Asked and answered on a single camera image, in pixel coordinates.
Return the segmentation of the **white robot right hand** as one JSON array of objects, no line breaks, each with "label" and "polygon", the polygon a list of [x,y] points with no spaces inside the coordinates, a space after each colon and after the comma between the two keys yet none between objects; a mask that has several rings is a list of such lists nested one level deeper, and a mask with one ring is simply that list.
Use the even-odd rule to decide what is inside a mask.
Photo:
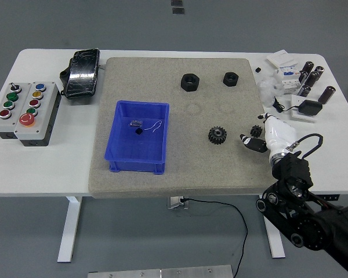
[{"label": "white robot right hand", "polygon": [[273,166],[290,153],[290,146],[297,140],[296,130],[286,122],[265,113],[258,116],[264,120],[264,139],[240,135],[242,143],[253,151],[264,153],[270,151],[269,161]]}]

